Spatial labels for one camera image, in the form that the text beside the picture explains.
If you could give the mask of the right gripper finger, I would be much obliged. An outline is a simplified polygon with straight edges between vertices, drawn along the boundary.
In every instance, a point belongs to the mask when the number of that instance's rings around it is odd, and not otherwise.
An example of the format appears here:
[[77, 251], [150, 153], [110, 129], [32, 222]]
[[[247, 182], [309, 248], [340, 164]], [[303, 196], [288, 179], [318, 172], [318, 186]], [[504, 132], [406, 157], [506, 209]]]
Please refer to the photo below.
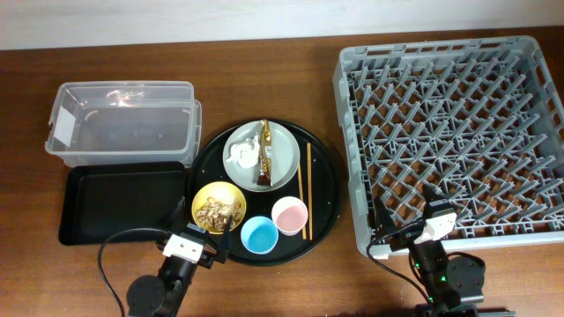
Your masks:
[[424, 216], [442, 216], [452, 211], [452, 204], [446, 196], [437, 194], [429, 185], [424, 185], [422, 195], [425, 199]]
[[394, 233], [397, 230], [390, 210], [380, 198], [375, 198], [375, 217], [378, 224], [378, 232], [381, 236]]

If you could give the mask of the blue cup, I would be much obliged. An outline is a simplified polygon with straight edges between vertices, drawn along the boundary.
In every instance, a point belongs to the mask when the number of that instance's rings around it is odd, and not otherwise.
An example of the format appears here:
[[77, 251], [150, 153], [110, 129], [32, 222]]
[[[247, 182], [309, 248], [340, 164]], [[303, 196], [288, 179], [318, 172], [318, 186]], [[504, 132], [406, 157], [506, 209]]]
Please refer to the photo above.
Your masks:
[[278, 228], [268, 217], [252, 217], [241, 228], [241, 243], [252, 254], [268, 254], [278, 243]]

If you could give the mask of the yellow bowl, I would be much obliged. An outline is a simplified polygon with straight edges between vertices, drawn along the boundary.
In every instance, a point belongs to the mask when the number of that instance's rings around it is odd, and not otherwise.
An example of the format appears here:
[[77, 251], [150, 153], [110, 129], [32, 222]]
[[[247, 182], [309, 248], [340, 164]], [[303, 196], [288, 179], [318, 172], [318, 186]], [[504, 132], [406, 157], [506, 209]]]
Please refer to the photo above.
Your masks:
[[237, 188], [234, 184], [225, 182], [225, 181], [215, 181], [210, 184], [203, 186], [195, 195], [192, 205], [191, 205], [191, 213], [194, 219], [194, 222], [197, 224], [195, 220], [196, 211], [205, 203], [208, 197], [214, 197], [224, 203], [228, 203], [232, 199], [239, 200], [244, 208], [244, 216], [246, 215], [246, 199], [239, 188]]

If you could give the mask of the pink cup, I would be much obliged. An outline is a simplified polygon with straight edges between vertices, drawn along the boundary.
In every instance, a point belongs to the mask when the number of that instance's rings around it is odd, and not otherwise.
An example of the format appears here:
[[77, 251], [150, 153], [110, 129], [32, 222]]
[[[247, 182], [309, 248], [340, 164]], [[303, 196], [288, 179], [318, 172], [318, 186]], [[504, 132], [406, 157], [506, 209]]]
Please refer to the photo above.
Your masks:
[[274, 203], [271, 209], [271, 219], [281, 233], [286, 236], [294, 236], [308, 222], [308, 208], [297, 197], [282, 197]]

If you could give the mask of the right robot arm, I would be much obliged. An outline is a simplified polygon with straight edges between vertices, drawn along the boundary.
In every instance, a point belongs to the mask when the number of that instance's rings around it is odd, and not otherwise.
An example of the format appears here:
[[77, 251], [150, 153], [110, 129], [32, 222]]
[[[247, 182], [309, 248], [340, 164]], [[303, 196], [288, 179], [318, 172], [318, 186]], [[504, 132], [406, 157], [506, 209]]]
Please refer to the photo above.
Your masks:
[[[442, 238], [456, 224], [456, 208], [430, 186], [422, 190], [424, 210], [421, 217], [402, 227], [395, 225], [390, 210], [381, 199], [375, 200], [376, 223], [381, 236], [371, 240], [367, 256], [380, 268], [404, 279], [416, 288], [426, 301], [417, 305], [418, 316], [478, 316], [477, 304], [484, 301], [485, 262], [464, 252], [447, 253]], [[406, 249], [414, 279], [390, 269], [370, 253], [382, 240], [395, 252]]]

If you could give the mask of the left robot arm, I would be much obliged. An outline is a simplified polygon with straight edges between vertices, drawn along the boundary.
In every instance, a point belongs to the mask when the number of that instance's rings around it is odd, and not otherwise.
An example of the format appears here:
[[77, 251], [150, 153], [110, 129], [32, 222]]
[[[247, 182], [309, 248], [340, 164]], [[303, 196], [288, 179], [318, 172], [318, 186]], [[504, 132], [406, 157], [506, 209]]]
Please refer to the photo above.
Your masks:
[[176, 316], [196, 270], [226, 261], [230, 229], [226, 224], [218, 243], [211, 240], [207, 230], [194, 224], [179, 232], [164, 232], [158, 245], [165, 260], [157, 275], [141, 276], [131, 284], [126, 296], [128, 315]]

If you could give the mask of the grey dishwasher rack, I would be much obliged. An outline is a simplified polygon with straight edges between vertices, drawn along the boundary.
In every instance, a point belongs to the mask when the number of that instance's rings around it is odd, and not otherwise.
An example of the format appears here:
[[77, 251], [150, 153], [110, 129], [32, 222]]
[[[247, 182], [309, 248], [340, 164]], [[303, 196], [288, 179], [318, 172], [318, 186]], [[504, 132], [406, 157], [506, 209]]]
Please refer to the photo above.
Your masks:
[[448, 250], [563, 240], [563, 105], [530, 36], [358, 46], [333, 75], [356, 247], [388, 257], [429, 186], [455, 206]]

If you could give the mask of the food scraps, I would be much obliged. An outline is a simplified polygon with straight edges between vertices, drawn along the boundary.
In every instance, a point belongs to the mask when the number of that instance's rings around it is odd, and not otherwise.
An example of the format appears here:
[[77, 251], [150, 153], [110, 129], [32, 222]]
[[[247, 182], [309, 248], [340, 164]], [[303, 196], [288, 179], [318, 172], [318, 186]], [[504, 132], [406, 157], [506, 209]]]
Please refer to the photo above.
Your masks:
[[208, 197], [196, 211], [195, 220], [208, 232], [222, 233], [226, 226], [234, 229], [243, 219], [244, 208], [237, 199], [224, 203], [214, 197]]

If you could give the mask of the round black serving tray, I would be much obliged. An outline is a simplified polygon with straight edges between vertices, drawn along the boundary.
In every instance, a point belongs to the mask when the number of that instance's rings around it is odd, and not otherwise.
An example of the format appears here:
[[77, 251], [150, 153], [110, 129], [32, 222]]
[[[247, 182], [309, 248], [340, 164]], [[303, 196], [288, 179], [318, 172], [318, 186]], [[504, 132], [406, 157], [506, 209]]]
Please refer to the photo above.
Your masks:
[[[275, 266], [300, 258], [314, 249], [331, 231], [336, 223], [342, 207], [342, 191], [340, 187], [341, 173], [335, 158], [325, 144], [306, 129], [285, 121], [281, 123], [296, 137], [301, 151], [301, 173], [304, 199], [308, 201], [308, 169], [307, 169], [307, 143], [311, 143], [312, 155], [312, 190], [313, 190], [313, 240], [305, 240], [299, 234], [294, 236], [278, 236], [278, 243], [268, 254], [252, 254], [241, 243], [241, 228], [237, 227], [230, 232], [230, 249], [228, 258], [253, 266]], [[252, 217], [271, 214], [271, 207], [284, 196], [299, 195], [297, 172], [282, 188], [268, 192], [252, 192], [239, 187], [227, 175], [223, 164], [223, 149], [228, 139], [228, 134], [234, 132], [243, 124], [217, 135], [197, 155], [189, 172], [189, 181], [186, 189], [186, 205], [191, 207], [193, 199], [203, 186], [215, 182], [225, 181], [234, 184], [243, 193], [247, 202], [245, 220]]]

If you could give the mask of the crumpled white tissue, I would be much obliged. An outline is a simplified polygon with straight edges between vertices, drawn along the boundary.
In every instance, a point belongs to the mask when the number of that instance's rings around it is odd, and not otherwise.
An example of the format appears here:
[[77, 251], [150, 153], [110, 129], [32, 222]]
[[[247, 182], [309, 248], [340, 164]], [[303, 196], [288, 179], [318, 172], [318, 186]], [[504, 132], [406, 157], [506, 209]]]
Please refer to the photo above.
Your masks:
[[259, 136], [255, 134], [252, 138], [233, 144], [226, 162], [236, 162], [241, 168], [250, 169], [258, 164], [259, 151]]

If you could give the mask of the left wooden chopstick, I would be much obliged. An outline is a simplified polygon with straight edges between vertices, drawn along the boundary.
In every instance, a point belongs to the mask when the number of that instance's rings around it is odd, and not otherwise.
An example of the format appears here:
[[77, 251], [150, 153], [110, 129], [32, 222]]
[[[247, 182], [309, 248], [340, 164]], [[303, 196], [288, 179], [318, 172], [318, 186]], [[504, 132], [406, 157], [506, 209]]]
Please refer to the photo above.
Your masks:
[[[297, 175], [298, 175], [298, 183], [299, 183], [299, 198], [300, 198], [301, 202], [304, 203], [301, 163], [298, 164]], [[307, 223], [307, 220], [304, 223], [304, 226], [302, 226], [302, 228], [301, 228], [301, 235], [302, 235], [303, 240], [305, 240], [307, 238], [307, 231], [306, 231], [306, 227], [305, 227], [306, 223]]]

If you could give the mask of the wooden chopstick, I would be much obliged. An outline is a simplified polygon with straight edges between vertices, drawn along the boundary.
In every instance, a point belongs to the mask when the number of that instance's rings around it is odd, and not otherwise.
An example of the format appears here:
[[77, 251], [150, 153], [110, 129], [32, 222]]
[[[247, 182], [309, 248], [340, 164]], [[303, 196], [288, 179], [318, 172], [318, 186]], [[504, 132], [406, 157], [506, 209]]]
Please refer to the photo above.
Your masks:
[[[304, 203], [301, 163], [298, 164], [297, 175], [298, 175], [298, 183], [299, 183], [299, 198], [300, 198], [301, 202]], [[302, 228], [301, 228], [301, 235], [302, 235], [303, 240], [305, 240], [307, 238], [307, 231], [306, 231], [306, 227], [305, 227], [306, 223], [307, 223], [307, 220], [304, 223], [304, 226], [302, 226]]]
[[309, 240], [313, 240], [313, 190], [312, 190], [312, 155], [311, 143], [307, 143], [308, 169], [308, 233]]

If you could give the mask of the right wooden chopstick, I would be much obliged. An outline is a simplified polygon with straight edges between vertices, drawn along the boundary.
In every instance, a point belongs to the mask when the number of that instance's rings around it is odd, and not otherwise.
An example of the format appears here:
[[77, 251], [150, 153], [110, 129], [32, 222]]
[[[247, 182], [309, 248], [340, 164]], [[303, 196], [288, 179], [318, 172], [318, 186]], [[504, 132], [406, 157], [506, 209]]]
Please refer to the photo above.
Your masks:
[[312, 155], [311, 143], [307, 143], [308, 169], [308, 233], [309, 240], [313, 240], [313, 190], [312, 190]]

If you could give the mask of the grey round plate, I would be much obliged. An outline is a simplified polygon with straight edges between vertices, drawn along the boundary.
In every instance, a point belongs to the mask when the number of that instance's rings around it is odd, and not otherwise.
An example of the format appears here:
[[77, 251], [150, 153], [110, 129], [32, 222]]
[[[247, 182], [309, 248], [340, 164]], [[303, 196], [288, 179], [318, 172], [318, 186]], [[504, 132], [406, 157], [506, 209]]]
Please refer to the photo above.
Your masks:
[[297, 172], [301, 158], [300, 147], [296, 137], [281, 123], [269, 121], [272, 133], [271, 151], [271, 186], [257, 184], [259, 164], [248, 169], [242, 168], [235, 160], [228, 162], [231, 148], [240, 143], [252, 140], [255, 135], [260, 135], [262, 125], [260, 121], [244, 123], [234, 132], [228, 134], [228, 139], [223, 149], [223, 164], [229, 178], [239, 187], [252, 192], [268, 192], [282, 188]]

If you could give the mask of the clear plastic storage bin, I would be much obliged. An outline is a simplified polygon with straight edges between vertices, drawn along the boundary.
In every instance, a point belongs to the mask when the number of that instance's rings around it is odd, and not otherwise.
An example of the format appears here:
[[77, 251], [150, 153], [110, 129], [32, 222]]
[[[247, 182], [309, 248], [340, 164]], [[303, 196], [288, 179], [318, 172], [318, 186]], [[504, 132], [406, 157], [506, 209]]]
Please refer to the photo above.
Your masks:
[[176, 161], [189, 167], [203, 112], [188, 81], [62, 84], [45, 150], [70, 167]]

